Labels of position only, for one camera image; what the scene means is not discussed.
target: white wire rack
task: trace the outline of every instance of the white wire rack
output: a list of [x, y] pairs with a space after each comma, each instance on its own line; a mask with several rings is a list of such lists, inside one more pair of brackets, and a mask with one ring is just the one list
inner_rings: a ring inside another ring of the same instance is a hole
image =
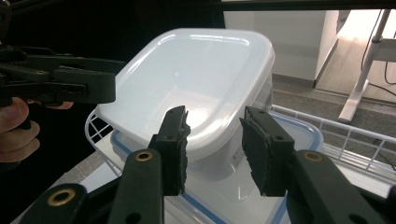
[[334, 161], [396, 181], [396, 138], [273, 105], [272, 110], [315, 125], [323, 134], [324, 152]]
[[97, 143], [100, 140], [104, 139], [113, 130], [114, 130], [113, 127], [111, 127], [108, 123], [96, 117], [94, 115], [94, 111], [91, 112], [91, 114], [88, 116], [87, 120], [85, 121], [84, 131], [88, 141], [96, 149], [96, 151], [102, 155], [102, 157], [105, 159], [105, 162], [114, 172], [114, 174], [120, 176], [122, 167], [119, 167], [115, 165], [114, 162], [110, 161], [108, 156], [105, 155], [103, 149], [97, 145]]

